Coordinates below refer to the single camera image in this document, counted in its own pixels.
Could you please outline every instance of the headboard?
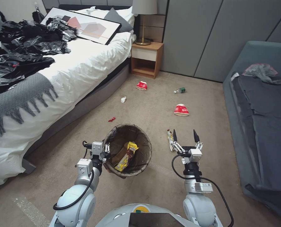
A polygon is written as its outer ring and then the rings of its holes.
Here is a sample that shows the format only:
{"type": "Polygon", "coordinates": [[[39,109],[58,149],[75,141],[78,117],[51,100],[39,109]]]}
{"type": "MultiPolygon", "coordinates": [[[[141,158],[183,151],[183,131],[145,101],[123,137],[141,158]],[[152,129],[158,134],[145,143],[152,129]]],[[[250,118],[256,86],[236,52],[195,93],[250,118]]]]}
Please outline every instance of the headboard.
{"type": "MultiPolygon", "coordinates": [[[[114,8],[115,10],[119,9],[128,9],[131,6],[107,6],[107,5],[71,5],[71,4],[60,4],[59,8],[64,10],[81,10],[81,9],[88,9],[92,6],[95,6],[96,9],[100,10],[111,10],[111,8],[114,8]]],[[[139,37],[140,32],[140,23],[141,19],[140,16],[135,17],[134,21],[134,34],[136,34],[137,37],[139,37]]]]}

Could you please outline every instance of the abstract painting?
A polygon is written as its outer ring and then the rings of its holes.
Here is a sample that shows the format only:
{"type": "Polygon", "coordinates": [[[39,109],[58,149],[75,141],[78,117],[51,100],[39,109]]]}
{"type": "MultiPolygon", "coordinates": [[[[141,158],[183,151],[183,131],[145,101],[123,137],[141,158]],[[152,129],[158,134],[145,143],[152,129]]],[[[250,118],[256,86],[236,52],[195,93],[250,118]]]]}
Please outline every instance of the abstract painting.
{"type": "Polygon", "coordinates": [[[53,7],[41,24],[46,25],[49,18],[60,18],[68,23],[70,27],[77,29],[77,36],[91,41],[108,45],[121,24],[104,20],[84,14],[79,14],[53,7]]]}

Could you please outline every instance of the small bottle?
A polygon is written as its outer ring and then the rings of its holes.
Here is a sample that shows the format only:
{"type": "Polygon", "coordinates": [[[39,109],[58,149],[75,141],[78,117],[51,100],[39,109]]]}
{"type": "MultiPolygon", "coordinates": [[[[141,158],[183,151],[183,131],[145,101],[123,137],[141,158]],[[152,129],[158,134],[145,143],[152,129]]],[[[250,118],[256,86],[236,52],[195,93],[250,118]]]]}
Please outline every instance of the small bottle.
{"type": "Polygon", "coordinates": [[[174,93],[174,94],[176,94],[176,93],[178,93],[178,92],[184,93],[185,91],[186,91],[185,88],[180,88],[180,89],[178,89],[178,90],[176,90],[176,91],[173,91],[173,93],[174,93]]]}

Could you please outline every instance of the gold lamp base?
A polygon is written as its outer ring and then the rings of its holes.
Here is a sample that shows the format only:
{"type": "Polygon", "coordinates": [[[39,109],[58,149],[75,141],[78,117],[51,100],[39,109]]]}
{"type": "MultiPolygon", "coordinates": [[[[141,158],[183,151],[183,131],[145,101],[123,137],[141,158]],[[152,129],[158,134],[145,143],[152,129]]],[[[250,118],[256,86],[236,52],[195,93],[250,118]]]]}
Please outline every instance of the gold lamp base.
{"type": "Polygon", "coordinates": [[[148,39],[137,39],[136,41],[135,41],[135,44],[137,44],[137,45],[142,45],[142,46],[146,46],[146,45],[150,45],[151,44],[151,41],[150,40],[148,40],[148,39]]]}

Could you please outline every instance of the bedside table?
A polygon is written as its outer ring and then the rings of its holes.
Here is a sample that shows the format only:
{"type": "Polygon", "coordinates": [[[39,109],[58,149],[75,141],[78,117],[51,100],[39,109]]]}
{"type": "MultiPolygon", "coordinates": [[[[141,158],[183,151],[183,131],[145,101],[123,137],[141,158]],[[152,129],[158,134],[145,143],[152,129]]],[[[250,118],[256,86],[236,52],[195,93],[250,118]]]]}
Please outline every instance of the bedside table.
{"type": "Polygon", "coordinates": [[[163,43],[151,42],[141,46],[132,44],[132,74],[155,79],[160,70],[163,55],[163,43]]]}

